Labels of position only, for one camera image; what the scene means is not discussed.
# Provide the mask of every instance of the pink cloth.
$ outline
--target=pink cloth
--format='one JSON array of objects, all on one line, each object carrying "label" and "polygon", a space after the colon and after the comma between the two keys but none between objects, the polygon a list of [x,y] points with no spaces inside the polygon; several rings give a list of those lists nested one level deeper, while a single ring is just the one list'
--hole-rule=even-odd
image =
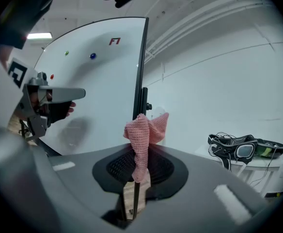
[{"label": "pink cloth", "polygon": [[135,151],[136,168],[132,174],[135,182],[140,183],[146,174],[148,167],[149,143],[155,144],[165,137],[168,113],[149,120],[144,114],[126,124],[124,137],[131,141]]}]

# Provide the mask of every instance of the white ceiling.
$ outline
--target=white ceiling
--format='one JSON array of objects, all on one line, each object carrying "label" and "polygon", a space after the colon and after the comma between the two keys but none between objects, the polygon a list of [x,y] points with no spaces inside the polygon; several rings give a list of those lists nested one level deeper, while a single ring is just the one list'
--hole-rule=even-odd
[{"label": "white ceiling", "polygon": [[[35,25],[32,33],[51,32],[56,39],[93,21],[113,17],[149,17],[149,47],[173,25],[214,1],[217,0],[133,0],[117,9],[113,0],[53,0],[50,11]],[[41,50],[46,43],[31,41],[26,46]]]}]

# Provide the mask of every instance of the person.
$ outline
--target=person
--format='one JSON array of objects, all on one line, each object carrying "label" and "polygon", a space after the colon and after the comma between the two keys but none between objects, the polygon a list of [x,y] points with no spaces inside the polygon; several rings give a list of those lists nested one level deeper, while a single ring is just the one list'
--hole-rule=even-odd
[{"label": "person", "polygon": [[[50,9],[53,0],[12,0],[0,15],[0,62],[7,70],[7,61],[13,48],[22,49],[27,35],[40,18]],[[39,106],[37,93],[30,95],[33,108]],[[66,116],[74,111],[76,104],[71,103]]]}]

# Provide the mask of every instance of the white table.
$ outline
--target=white table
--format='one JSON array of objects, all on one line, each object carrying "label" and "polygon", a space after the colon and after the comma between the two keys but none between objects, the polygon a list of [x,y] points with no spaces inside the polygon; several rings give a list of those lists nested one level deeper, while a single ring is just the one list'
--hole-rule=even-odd
[{"label": "white table", "polygon": [[[202,145],[200,146],[194,154],[201,156],[206,159],[214,160],[217,162],[220,162],[220,160],[217,157],[211,156],[208,153],[209,145]],[[270,159],[267,158],[261,158],[254,155],[251,162],[249,162],[247,165],[245,165],[243,162],[237,162],[231,160],[231,170],[232,173],[237,175],[240,179],[242,179],[244,182],[250,184],[252,181],[262,178],[263,174],[265,173],[265,170],[270,163]],[[267,186],[270,183],[271,178],[276,174],[279,170],[279,168],[283,165],[283,159],[277,158],[273,159],[270,163],[266,176],[262,179],[262,181],[254,187],[254,189],[261,194],[261,196],[264,197],[264,195],[267,193]]]}]

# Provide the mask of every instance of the hand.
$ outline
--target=hand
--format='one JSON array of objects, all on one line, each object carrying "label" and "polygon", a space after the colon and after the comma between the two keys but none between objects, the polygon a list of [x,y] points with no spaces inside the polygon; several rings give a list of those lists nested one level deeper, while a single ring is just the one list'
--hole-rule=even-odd
[{"label": "hand", "polygon": [[[34,92],[30,95],[30,100],[31,100],[31,106],[33,108],[37,108],[37,106],[39,105],[39,100],[38,100],[38,94],[37,92]],[[52,95],[51,93],[47,92],[47,100],[51,101],[52,100]],[[68,109],[68,112],[66,114],[66,117],[68,117],[70,115],[70,113],[74,112],[74,108],[76,104],[74,102],[72,102],[70,104],[70,108]],[[44,106],[40,107],[39,110],[41,110],[42,112],[46,113],[47,112],[47,105],[45,104]]]},{"label": "hand", "polygon": [[[50,93],[47,93],[47,99],[51,100],[52,99],[52,95]],[[39,105],[39,100],[38,100],[38,95],[37,92],[34,92],[30,95],[30,100],[31,100],[31,105],[32,107],[35,109],[38,109],[38,105]],[[71,103],[70,108],[68,109],[68,112],[66,114],[66,117],[68,117],[70,115],[70,113],[72,113],[74,111],[74,107],[76,106],[76,104],[74,102]],[[47,105],[45,104],[44,106],[40,107],[39,110],[41,110],[43,113],[47,112]],[[17,111],[15,111],[14,113],[18,118],[20,118],[23,121],[26,121],[27,119],[22,116],[20,113],[18,113]]]}]

